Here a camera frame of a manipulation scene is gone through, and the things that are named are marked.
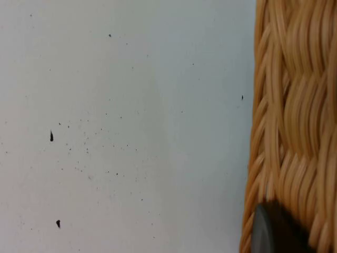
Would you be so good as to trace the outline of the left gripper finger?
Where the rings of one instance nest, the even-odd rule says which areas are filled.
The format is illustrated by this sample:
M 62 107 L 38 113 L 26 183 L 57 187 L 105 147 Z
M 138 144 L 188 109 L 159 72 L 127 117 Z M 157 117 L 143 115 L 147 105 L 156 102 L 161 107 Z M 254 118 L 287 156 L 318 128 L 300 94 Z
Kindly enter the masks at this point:
M 256 206 L 251 233 L 251 252 L 315 252 L 308 244 L 309 234 L 277 201 Z

